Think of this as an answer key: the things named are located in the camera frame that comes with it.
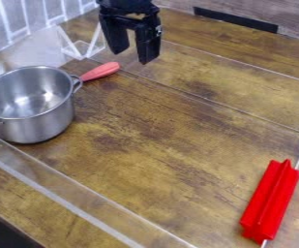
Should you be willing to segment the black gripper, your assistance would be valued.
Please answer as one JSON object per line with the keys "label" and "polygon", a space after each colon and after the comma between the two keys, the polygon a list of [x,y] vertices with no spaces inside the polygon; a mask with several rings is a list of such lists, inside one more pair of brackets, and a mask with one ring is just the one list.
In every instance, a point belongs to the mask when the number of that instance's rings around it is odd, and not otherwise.
{"label": "black gripper", "polygon": [[150,0],[96,0],[108,48],[118,54],[129,47],[126,29],[134,30],[138,61],[145,65],[158,56],[161,25],[158,8]]}

